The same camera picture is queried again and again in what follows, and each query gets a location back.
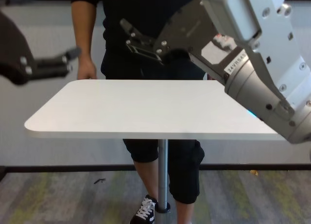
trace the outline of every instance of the person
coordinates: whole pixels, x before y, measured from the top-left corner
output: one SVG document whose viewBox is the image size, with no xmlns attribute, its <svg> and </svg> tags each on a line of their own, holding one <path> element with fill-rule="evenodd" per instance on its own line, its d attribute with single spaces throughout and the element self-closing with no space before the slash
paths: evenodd
<svg viewBox="0 0 311 224">
<path fill-rule="evenodd" d="M 82 49 L 78 79 L 97 79 L 90 51 L 100 0 L 72 0 L 72 18 L 76 44 Z M 167 20 L 191 0 L 102 0 L 106 51 L 101 72 L 106 79 L 133 80 L 202 80 L 204 72 L 189 58 L 179 58 L 163 66 L 156 61 L 131 53 L 128 39 L 120 25 L 128 20 L 142 34 L 157 38 Z M 130 224 L 153 224 L 158 199 L 157 140 L 124 139 L 135 168 L 148 194 Z M 199 165 L 204 151 L 196 140 L 169 140 L 170 193 L 176 202 L 177 223 L 190 224 L 194 203 L 199 195 Z"/>
</svg>

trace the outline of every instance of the label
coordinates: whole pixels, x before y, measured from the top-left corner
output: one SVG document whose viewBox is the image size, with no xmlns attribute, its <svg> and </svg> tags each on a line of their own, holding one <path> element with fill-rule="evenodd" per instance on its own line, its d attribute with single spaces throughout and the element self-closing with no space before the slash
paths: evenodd
<svg viewBox="0 0 311 224">
<path fill-rule="evenodd" d="M 248 56 L 245 50 L 243 50 L 224 70 L 231 75 L 235 69 L 240 69 L 247 61 Z"/>
</svg>

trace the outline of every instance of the white shoelace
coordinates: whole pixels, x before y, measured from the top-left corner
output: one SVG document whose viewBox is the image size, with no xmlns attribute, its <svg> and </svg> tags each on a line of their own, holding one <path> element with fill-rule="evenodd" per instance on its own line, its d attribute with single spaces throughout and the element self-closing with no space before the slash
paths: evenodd
<svg viewBox="0 0 311 224">
<path fill-rule="evenodd" d="M 155 205 L 156 204 L 152 202 L 152 200 L 145 198 L 141 203 L 141 207 L 139 208 L 136 216 L 142 218 L 143 220 L 146 220 L 148 215 L 150 215 L 150 213 L 154 211 Z"/>
</svg>

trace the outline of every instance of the robotic arm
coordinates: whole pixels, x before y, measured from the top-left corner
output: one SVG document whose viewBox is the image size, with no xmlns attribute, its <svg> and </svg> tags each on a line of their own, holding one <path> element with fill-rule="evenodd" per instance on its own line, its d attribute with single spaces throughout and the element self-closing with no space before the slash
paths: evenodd
<svg viewBox="0 0 311 224">
<path fill-rule="evenodd" d="M 69 64 L 81 52 L 74 48 L 53 58 L 34 59 L 27 41 L 17 26 L 0 12 L 0 75 L 16 85 L 30 80 L 66 77 Z"/>
<path fill-rule="evenodd" d="M 125 19 L 121 26 L 133 53 L 162 64 L 189 57 L 287 141 L 302 143 L 311 140 L 311 71 L 294 38 L 291 12 L 284 0 L 193 0 L 157 39 Z M 230 50 L 218 33 L 234 39 Z M 222 58 L 216 63 L 208 57 L 219 47 Z"/>
</svg>

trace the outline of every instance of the gray robot arm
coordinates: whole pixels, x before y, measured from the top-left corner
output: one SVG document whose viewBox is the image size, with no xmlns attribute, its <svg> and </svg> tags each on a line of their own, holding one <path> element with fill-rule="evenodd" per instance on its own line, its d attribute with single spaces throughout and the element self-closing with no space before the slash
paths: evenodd
<svg viewBox="0 0 311 224">
<path fill-rule="evenodd" d="M 284 0 L 193 0 L 167 22 L 157 39 L 125 19 L 133 53 L 169 63 L 190 60 L 225 86 L 225 92 L 290 143 L 311 140 L 311 71 L 300 55 Z M 235 40 L 218 63 L 215 36 Z"/>
</svg>

